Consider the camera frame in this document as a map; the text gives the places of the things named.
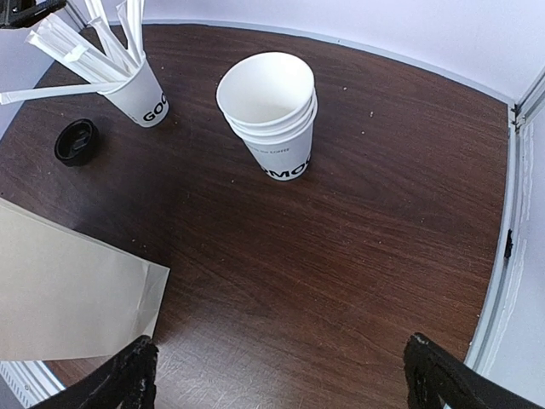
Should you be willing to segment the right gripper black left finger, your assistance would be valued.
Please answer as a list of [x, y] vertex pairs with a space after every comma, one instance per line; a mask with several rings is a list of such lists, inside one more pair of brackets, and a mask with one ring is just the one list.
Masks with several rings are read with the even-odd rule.
[[158, 348], [140, 336], [85, 379], [35, 405], [36, 408], [155, 407]]

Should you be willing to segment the stack of black cup lids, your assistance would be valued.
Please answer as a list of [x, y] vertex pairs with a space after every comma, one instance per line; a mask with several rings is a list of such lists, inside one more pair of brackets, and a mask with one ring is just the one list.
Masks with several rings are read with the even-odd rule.
[[88, 164], [100, 147], [100, 132], [87, 118], [68, 124], [59, 134], [54, 145], [54, 155], [67, 167]]

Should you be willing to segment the stack of white paper cups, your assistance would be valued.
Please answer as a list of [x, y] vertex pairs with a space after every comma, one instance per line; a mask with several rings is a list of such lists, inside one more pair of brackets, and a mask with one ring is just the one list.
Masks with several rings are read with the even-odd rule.
[[241, 60], [219, 82], [216, 102], [269, 177], [302, 176], [310, 164], [318, 113], [314, 73], [304, 60], [283, 52]]

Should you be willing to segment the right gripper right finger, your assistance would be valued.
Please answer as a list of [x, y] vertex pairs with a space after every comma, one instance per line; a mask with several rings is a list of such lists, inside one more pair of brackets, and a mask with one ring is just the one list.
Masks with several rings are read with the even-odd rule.
[[465, 366], [425, 335], [404, 348], [409, 408], [537, 408], [538, 405]]

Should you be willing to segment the brown paper bag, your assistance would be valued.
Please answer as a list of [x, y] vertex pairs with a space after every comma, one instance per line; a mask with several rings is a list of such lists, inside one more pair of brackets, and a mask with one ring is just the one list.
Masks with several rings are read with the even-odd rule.
[[1, 358], [116, 354], [158, 319], [169, 269], [1, 202]]

